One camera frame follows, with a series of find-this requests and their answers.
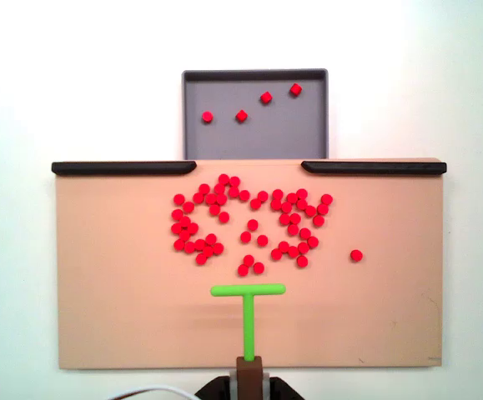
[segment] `wooden board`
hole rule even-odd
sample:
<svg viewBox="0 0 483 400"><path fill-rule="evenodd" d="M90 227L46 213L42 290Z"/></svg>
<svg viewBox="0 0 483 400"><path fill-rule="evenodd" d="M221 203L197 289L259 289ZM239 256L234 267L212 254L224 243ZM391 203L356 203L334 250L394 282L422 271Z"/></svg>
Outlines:
<svg viewBox="0 0 483 400"><path fill-rule="evenodd" d="M198 237L216 233L224 254L202 267L175 252L173 195L191 197L220 173L256 194L305 188L330 193L309 266L270 249L290 240L267 202L229 201L221 225L197 207ZM283 283L255 301L256 354L269 367L391 367L441 363L441 176L316 175L298 160L202 161L181 176L58 176L58 306L61 368L231 368L243 352L239 298L218 284ZM250 218L269 246L243 245ZM363 252L361 262L350 251ZM238 277L245 254L265 273Z"/></svg>

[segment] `green t-shaped pusher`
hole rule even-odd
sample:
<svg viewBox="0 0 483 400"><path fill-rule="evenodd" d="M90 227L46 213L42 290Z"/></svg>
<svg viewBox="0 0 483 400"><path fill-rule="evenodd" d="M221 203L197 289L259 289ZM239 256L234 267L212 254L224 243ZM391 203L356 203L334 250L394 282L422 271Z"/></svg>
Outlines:
<svg viewBox="0 0 483 400"><path fill-rule="evenodd" d="M264 285L228 285L213 286L212 296L243 297L243 337L244 360L254 361L254 296L284 294L285 286L281 283Z"/></svg>

